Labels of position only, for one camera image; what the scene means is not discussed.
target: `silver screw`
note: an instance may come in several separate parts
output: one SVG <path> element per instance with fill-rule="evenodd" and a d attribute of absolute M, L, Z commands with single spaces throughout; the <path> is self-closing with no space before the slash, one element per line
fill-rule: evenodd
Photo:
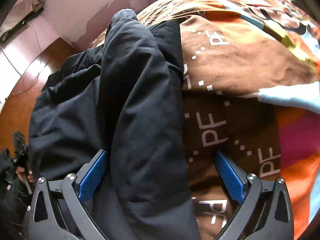
<path fill-rule="evenodd" d="M 67 175 L 67 180 L 73 180 L 75 177 L 76 177 L 75 174 L 70 173 L 70 174 Z"/>
<path fill-rule="evenodd" d="M 284 184 L 284 179 L 279 178 L 279 179 L 278 179 L 278 182 L 279 182 L 280 184 Z"/>
<path fill-rule="evenodd" d="M 255 180 L 257 178 L 257 175 L 250 173 L 250 174 L 248 174 L 248 178 L 251 180 Z"/>
<path fill-rule="evenodd" d="M 40 184 L 41 184 L 41 183 L 44 183 L 44 181 L 45 181 L 45 178 L 44 178 L 44 177 L 41 177 L 41 178 L 38 179 L 38 183 L 40 183 Z"/>

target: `folded black garment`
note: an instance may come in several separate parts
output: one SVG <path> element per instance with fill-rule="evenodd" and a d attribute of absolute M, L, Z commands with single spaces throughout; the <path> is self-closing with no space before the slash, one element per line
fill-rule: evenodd
<path fill-rule="evenodd" d="M 29 127 L 36 177 L 62 179 L 110 152 L 92 217 L 110 240 L 200 239 L 182 145 L 183 59 L 177 21 L 146 28 L 132 10 L 104 46 L 68 58 L 37 99 Z"/>

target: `blue gripper pad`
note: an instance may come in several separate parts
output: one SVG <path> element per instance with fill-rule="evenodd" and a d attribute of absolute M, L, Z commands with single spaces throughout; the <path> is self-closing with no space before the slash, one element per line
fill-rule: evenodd
<path fill-rule="evenodd" d="M 88 170 L 79 184 L 78 199 L 81 203 L 87 201 L 93 197 L 93 193 L 100 183 L 103 174 L 107 170 L 108 166 L 108 152 L 103 151 L 96 162 Z"/>
<path fill-rule="evenodd" d="M 216 152 L 214 164 L 231 198 L 242 204 L 244 200 L 243 183 L 220 151 Z"/>

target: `wooden floor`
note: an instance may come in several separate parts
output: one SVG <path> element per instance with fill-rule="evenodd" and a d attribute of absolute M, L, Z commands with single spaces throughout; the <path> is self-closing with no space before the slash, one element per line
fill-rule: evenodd
<path fill-rule="evenodd" d="M 0 114 L 0 151 L 8 148 L 11 156 L 14 156 L 12 133 L 17 130 L 25 135 L 28 143 L 29 122 L 37 96 L 48 76 L 58 70 L 67 57 L 76 53 L 72 46 L 58 38 L 27 68 Z"/>

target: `colorful patterned blanket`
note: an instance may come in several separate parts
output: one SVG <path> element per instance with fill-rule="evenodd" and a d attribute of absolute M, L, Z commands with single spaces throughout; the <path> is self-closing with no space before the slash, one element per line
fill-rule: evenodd
<path fill-rule="evenodd" d="M 202 240 L 237 208 L 214 167 L 218 147 L 246 172 L 285 179 L 297 239 L 320 207 L 319 25 L 290 0 L 159 0 L 138 14 L 147 26 L 169 19 L 181 28 L 183 139 Z"/>

